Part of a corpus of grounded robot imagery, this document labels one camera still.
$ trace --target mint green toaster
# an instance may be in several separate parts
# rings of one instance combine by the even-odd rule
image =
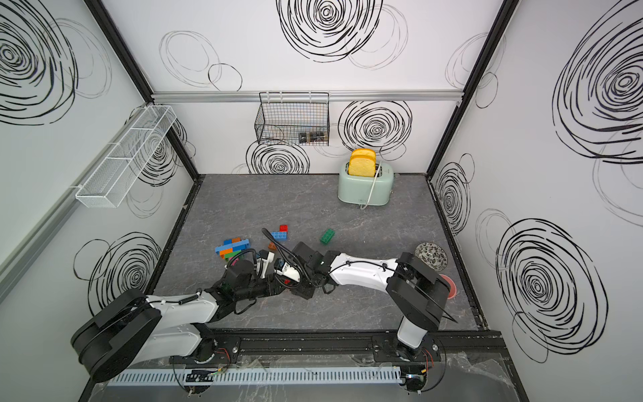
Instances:
[[[380,163],[381,169],[375,180],[373,194],[370,196],[369,205],[386,205],[393,189],[393,168],[388,163]],[[349,175],[349,163],[346,162],[340,169],[340,185],[338,197],[341,201],[350,204],[366,204],[373,178]]]

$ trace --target red wire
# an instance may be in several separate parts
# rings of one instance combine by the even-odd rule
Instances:
[[[224,348],[224,347],[221,347],[219,349],[226,353],[226,356],[228,357],[228,367],[229,367],[230,363],[232,363],[232,360],[230,360],[230,355],[228,354],[228,350],[226,348]]]
[[[426,351],[426,353],[424,353],[424,356],[426,357],[426,355],[428,354],[429,357],[431,358],[431,367],[435,367],[435,363],[433,362],[433,356],[431,356],[431,353],[429,353],[429,350],[427,348],[423,348],[423,349]],[[427,361],[426,362],[426,370],[428,370],[428,369],[429,369],[429,362]]]
[[[426,357],[426,353],[424,353],[424,358],[426,359],[426,368],[425,368],[425,371],[429,371],[429,358],[428,358],[428,357]]]

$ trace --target black wire basket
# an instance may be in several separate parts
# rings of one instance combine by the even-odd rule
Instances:
[[[261,92],[255,119],[259,144],[328,146],[331,121],[326,92]]]

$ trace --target bread slice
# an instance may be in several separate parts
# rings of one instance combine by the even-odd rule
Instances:
[[[368,148],[358,148],[354,150],[353,153],[351,154],[351,156],[356,156],[356,155],[365,155],[365,156],[371,156],[375,158],[375,151]]]
[[[351,176],[375,176],[375,158],[366,155],[355,155],[350,157],[349,174]]]

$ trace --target gray marble floor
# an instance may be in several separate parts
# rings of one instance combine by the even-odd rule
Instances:
[[[337,175],[208,175],[172,250],[156,287],[157,295],[182,295],[207,288],[224,271],[214,248],[225,239],[249,239],[267,249],[261,228],[276,231],[288,225],[292,248],[299,241],[325,253],[339,250],[355,257],[392,258],[413,252],[421,242],[434,242],[449,254],[441,273],[451,277],[458,293],[446,311],[441,329],[476,329],[469,302],[453,263],[424,176],[395,178],[385,206],[360,210],[337,198]],[[326,229],[336,233],[325,246]],[[388,294],[359,286],[340,286],[330,295],[316,291],[310,300],[292,295],[261,298],[242,315],[229,315],[211,327],[268,329],[397,329],[402,313]]]

